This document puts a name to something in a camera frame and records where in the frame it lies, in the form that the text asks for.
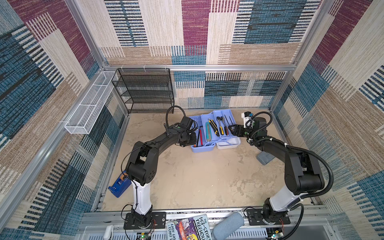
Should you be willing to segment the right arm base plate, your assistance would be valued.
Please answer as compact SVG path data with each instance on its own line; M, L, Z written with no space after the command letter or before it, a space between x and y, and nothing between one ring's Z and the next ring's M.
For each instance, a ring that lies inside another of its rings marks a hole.
M248 208L245 210L245 216L248 218L250 226L266 226L266 225L289 225L288 212L264 212L261 208Z

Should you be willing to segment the red handled hex key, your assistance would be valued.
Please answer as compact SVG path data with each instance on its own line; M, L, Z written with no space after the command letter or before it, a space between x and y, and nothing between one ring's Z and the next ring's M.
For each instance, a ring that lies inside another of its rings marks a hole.
M199 144L200 144L200 147L202 147L204 144L203 144L203 127L200 126L199 127Z

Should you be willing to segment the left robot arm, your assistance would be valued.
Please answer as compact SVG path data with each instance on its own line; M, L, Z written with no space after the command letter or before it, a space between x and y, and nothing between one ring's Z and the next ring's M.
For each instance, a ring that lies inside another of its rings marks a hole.
M129 153L125 171L134 188L134 205L131 215L137 223L147 226L153 219L153 204L150 199L151 181L154 179L159 156L172 145L181 147L197 143L196 121L187 119L186 123L164 124L165 132L151 141L136 142Z

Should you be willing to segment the blue white plastic toolbox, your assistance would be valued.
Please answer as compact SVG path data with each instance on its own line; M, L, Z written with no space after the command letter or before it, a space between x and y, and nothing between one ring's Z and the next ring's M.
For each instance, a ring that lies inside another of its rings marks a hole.
M198 124L195 133L197 143L191 148L193 153L209 152L217 147L219 150L236 148L241 144L239 137L234 136L228 129L235 124L232 111L215 110L209 114L191 116Z

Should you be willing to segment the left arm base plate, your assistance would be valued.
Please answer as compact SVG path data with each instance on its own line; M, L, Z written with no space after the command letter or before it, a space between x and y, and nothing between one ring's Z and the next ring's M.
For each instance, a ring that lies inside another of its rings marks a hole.
M136 212L128 213L124 222L124 230L149 230L153 226L155 226L155 229L164 229L166 219L166 212L149 211L146 215L140 215Z

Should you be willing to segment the yellow black utility knife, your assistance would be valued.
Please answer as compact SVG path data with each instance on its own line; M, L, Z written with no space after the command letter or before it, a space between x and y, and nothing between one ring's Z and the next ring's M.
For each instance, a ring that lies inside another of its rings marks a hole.
M219 129L218 129L218 127L217 127L215 121L212 120L212 119L209 119L209 123L210 123L211 127L213 128L213 130L214 130L214 132L215 132L215 135L216 135L217 137L220 137L220 132L219 132Z

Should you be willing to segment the teal utility knife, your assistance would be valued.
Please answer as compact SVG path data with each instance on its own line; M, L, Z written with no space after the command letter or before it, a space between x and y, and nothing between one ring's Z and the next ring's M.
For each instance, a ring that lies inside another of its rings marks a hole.
M207 140L207 142L211 142L212 141L212 133L211 133L210 121L206 122L206 140Z

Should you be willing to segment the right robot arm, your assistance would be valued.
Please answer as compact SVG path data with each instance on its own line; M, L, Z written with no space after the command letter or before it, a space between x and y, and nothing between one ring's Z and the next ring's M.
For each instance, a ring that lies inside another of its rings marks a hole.
M267 135L264 130L232 125L229 131L246 138L251 146L272 155L285 164L285 186L263 205L263 221L274 224L306 198L318 197L331 190L334 173L329 164L313 151L291 146Z

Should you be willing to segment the yellow handled ratchet wrench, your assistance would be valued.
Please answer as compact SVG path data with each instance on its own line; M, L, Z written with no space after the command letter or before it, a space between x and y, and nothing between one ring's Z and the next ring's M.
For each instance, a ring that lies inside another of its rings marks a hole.
M225 131L224 131L224 128L222 126L222 118L221 117L217 117L217 120L219 122L220 133L221 133L222 136L224 136L225 135Z

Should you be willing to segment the orange handled hex key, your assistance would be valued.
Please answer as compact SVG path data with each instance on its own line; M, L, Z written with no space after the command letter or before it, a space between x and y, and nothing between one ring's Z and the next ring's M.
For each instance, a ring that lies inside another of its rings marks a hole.
M199 146L199 140L200 140L200 130L198 130L198 132L197 132L197 142L195 145L196 148Z

